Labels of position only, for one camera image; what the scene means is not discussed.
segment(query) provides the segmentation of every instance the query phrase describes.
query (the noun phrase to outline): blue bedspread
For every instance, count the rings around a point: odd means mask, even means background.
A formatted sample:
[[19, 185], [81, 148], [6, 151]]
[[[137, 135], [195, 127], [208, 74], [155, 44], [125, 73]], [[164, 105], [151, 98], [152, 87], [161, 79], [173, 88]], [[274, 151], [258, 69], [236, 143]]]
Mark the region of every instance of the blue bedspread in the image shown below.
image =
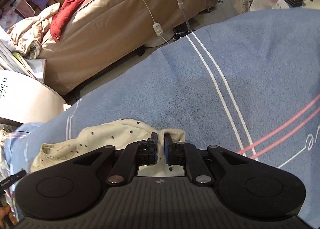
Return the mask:
[[42, 143], [137, 119], [156, 129], [183, 129], [198, 148], [245, 148], [247, 156], [297, 175], [307, 189], [300, 217], [318, 228], [319, 18], [316, 10], [265, 10], [201, 28], [7, 143], [11, 167], [28, 168]]

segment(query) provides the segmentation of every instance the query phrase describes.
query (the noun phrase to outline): metal pivot bolt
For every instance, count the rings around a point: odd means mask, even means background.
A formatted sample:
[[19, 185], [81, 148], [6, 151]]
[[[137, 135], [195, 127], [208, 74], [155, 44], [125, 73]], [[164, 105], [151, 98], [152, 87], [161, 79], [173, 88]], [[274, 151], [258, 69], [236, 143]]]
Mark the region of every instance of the metal pivot bolt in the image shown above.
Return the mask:
[[124, 178], [122, 176], [113, 175], [113, 176], [108, 177], [108, 181], [113, 184], [118, 184], [118, 183], [121, 183], [122, 181], [124, 181]]
[[196, 177], [196, 181], [201, 184], [209, 183], [211, 178], [207, 175], [200, 175]]

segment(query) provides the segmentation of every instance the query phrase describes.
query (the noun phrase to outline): white plastic bag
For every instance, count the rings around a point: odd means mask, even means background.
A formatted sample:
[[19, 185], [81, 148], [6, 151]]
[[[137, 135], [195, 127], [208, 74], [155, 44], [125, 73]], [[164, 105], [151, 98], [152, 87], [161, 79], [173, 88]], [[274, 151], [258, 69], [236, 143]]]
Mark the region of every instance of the white plastic bag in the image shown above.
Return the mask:
[[284, 0], [253, 0], [250, 11], [260, 11], [265, 9], [289, 9]]

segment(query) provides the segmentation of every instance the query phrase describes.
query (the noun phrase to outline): tile floor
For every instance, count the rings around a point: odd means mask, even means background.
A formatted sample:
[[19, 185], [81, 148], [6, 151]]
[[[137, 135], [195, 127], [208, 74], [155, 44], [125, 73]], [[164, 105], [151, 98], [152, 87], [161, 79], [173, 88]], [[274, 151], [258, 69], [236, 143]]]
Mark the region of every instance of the tile floor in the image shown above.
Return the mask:
[[[234, 16], [237, 16], [241, 9], [240, 9], [240, 2], [239, 0], [222, 0], [223, 3], [217, 4], [216, 7], [210, 13], [200, 13], [192, 18], [189, 23], [191, 28], [199, 29], [201, 27], [223, 22], [227, 19], [230, 19]], [[89, 93], [90, 91], [96, 89], [97, 87], [107, 83], [108, 81], [118, 77], [125, 71], [127, 71], [133, 65], [139, 63], [140, 61], [144, 60], [148, 57], [152, 52], [154, 52], [159, 47], [148, 48], [143, 56], [138, 57], [132, 54], [126, 56], [124, 62], [118, 65], [117, 67], [113, 68], [109, 72], [107, 72], [102, 77], [96, 79], [95, 81], [91, 82], [84, 88], [80, 90], [80, 96], [84, 96], [85, 94]]]

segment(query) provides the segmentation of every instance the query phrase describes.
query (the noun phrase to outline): crumpled beige clothing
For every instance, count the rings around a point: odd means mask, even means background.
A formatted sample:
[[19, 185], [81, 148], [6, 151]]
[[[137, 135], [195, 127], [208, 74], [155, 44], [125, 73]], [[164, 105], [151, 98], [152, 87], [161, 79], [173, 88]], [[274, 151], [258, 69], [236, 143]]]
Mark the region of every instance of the crumpled beige clothing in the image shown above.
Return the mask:
[[24, 57], [36, 59], [41, 51], [41, 42], [50, 29], [52, 17], [58, 13], [60, 3], [45, 8], [38, 16], [23, 19], [14, 24], [7, 33], [16, 50]]
[[121, 150], [132, 142], [150, 138], [152, 132], [156, 132], [159, 137], [159, 160], [164, 161], [163, 143], [165, 133], [170, 133], [174, 142], [185, 142], [185, 132], [180, 129], [157, 131], [146, 123], [133, 119], [121, 119], [87, 127], [79, 133], [76, 139], [56, 144], [42, 144], [40, 153], [34, 159], [30, 170], [35, 172], [48, 168], [105, 145], [114, 145], [117, 150]]

